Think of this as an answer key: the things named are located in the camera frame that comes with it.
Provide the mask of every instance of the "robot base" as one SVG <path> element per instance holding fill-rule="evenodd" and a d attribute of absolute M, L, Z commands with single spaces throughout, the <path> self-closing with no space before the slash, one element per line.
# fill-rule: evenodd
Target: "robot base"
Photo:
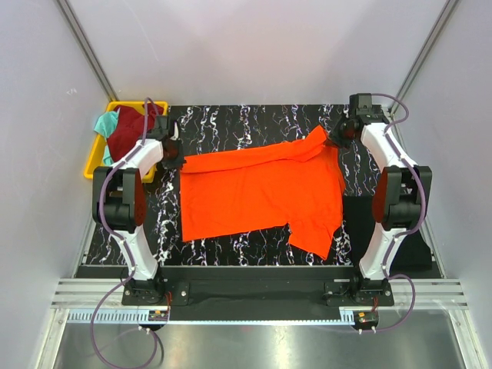
<path fill-rule="evenodd" d="M 378 306 L 394 306 L 393 291 L 389 283 L 380 284 L 377 288 L 354 289 L 350 282 L 330 281 L 324 284 L 324 299 L 327 306 L 374 306 L 377 298 Z"/>
<path fill-rule="evenodd" d="M 136 281 L 131 279 L 123 292 L 121 304 L 126 306 L 167 305 L 166 294 L 171 293 L 173 306 L 188 304 L 190 285 L 187 282 L 167 281 L 158 269 L 153 279 Z"/>

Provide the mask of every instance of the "red cloth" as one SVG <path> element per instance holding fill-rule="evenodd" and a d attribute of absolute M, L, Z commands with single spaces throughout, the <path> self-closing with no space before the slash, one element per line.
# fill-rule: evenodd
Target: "red cloth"
<path fill-rule="evenodd" d="M 291 226 L 289 242 L 325 259 L 342 222 L 338 150 L 317 126 L 304 140 L 187 156 L 183 241 Z"/>
<path fill-rule="evenodd" d="M 117 105 L 115 111 L 119 109 L 118 125 L 111 136 L 108 137 L 107 143 L 109 154 L 113 161 L 123 158 L 138 141 L 138 138 L 144 132 L 144 115 L 132 107 Z M 164 112 L 161 106 L 158 106 L 159 114 Z M 155 123 L 155 110 L 148 106 L 148 125 L 147 130 L 151 130 Z"/>

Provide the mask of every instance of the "yellow tray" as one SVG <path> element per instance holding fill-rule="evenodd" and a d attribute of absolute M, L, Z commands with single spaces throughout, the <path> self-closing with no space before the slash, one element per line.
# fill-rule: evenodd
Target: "yellow tray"
<path fill-rule="evenodd" d="M 143 107 L 143 101 L 112 101 L 108 104 L 106 111 L 112 111 L 118 105 L 126 105 L 131 106 L 136 111 L 141 114 L 144 114 L 145 110 Z M 161 106 L 164 109 L 164 115 L 168 113 L 168 103 L 165 101 L 156 101 L 156 105 Z M 89 155 L 89 159 L 87 160 L 87 164 L 85 164 L 84 169 L 84 177 L 87 179 L 93 179 L 94 170 L 97 167 L 105 166 L 102 162 L 102 157 L 105 153 L 106 140 L 100 134 L 97 134 L 94 140 L 94 144 L 92 144 L 91 154 Z M 150 171 L 142 178 L 142 182 L 151 183 L 154 180 L 155 171 L 157 168 L 155 165 L 151 168 Z"/>

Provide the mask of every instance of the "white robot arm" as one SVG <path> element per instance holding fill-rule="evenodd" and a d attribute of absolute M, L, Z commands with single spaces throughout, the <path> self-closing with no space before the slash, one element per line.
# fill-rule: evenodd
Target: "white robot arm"
<path fill-rule="evenodd" d="M 431 189 L 431 169 L 417 165 L 406 155 L 388 124 L 381 106 L 372 105 L 371 94 L 352 95 L 346 115 L 330 132 L 327 143 L 348 148 L 354 140 L 360 140 L 381 170 L 372 203 L 374 233 L 350 287 L 345 288 L 351 300 L 361 304 L 372 304 L 376 296 L 391 296 L 387 280 L 391 263 L 405 235 L 423 219 L 422 211 L 427 209 Z M 339 296 L 338 301 L 334 298 L 331 303 L 345 305 L 344 296 Z M 393 300 L 380 299 L 381 302 L 392 304 Z"/>
<path fill-rule="evenodd" d="M 162 296 L 163 284 L 158 262 L 151 253 L 143 228 L 147 205 L 141 179 L 158 162 L 162 162 L 165 168 L 179 168 L 183 165 L 185 160 L 178 136 L 178 124 L 175 122 L 171 125 L 167 116 L 158 115 L 155 126 L 147 134 L 144 143 L 138 140 L 134 149 L 130 151 L 139 148 L 136 154 L 126 155 L 111 167 L 98 167 L 94 171 L 92 217 L 101 222 L 99 201 L 103 182 L 114 167 L 119 167 L 108 182 L 103 197 L 103 208 L 110 229 L 117 231 L 128 244 L 127 250 L 119 239 L 114 238 L 120 246 L 127 266 L 133 265 L 135 268 L 127 287 L 130 294 L 137 298 Z M 134 263 L 131 262 L 132 258 L 128 252 L 131 252 Z"/>

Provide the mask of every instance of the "white wall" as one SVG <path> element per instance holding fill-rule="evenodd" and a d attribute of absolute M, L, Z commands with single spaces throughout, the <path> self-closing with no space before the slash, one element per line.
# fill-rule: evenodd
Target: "white wall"
<path fill-rule="evenodd" d="M 445 0 L 71 0 L 120 99 L 396 94 Z"/>
<path fill-rule="evenodd" d="M 433 170 L 428 217 L 492 363 L 492 2 L 461 2 L 405 101 L 409 154 Z"/>
<path fill-rule="evenodd" d="M 107 103 L 52 0 L 0 12 L 0 366 L 26 368 L 90 215 L 82 177 Z"/>

